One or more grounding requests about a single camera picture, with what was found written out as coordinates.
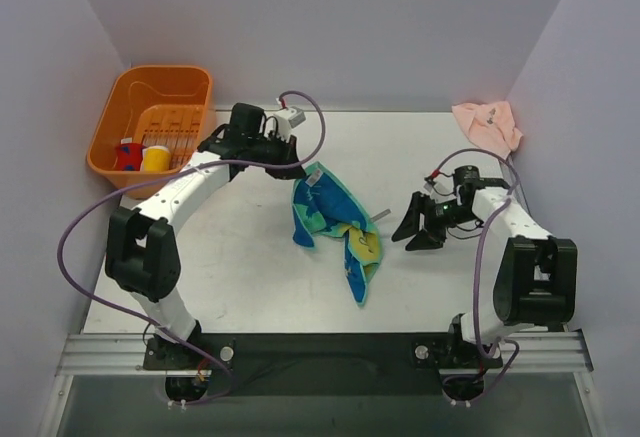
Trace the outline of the green blue yellow towel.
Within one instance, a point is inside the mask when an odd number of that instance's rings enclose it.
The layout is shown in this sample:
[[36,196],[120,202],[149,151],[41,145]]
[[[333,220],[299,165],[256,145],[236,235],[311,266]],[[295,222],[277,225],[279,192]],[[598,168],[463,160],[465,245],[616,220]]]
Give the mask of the green blue yellow towel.
[[368,286],[383,257],[379,230],[347,187],[322,163],[305,169],[294,182],[291,196],[293,241],[313,249],[317,236],[343,242],[345,278],[355,303],[362,307]]

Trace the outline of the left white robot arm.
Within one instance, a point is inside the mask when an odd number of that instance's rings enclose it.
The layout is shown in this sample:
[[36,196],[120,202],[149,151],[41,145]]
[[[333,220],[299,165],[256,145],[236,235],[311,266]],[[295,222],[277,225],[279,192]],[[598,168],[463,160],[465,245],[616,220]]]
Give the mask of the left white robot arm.
[[200,324],[177,289],[178,232],[202,204],[250,164],[278,180],[303,177],[292,131],[305,119],[296,107],[268,116],[257,106],[238,103],[229,121],[198,145],[184,167],[185,175],[134,208],[120,207],[111,215],[105,273],[139,302],[153,321],[155,335],[167,344],[166,356],[177,367],[191,368],[202,356]]

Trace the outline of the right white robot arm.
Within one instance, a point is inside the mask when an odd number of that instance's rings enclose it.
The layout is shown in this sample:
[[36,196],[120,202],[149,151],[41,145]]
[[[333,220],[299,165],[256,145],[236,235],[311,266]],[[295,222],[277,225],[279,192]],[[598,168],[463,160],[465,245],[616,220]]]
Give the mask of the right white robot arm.
[[[443,342],[452,365],[492,359],[497,345],[520,330],[568,323],[575,312],[577,246],[537,224],[513,198],[502,178],[484,177],[476,166],[458,167],[452,197],[416,191],[392,241],[407,251],[443,248],[449,230],[474,222],[481,228],[474,261],[471,311],[456,316]],[[502,257],[489,303],[480,301],[485,243],[494,238]]]

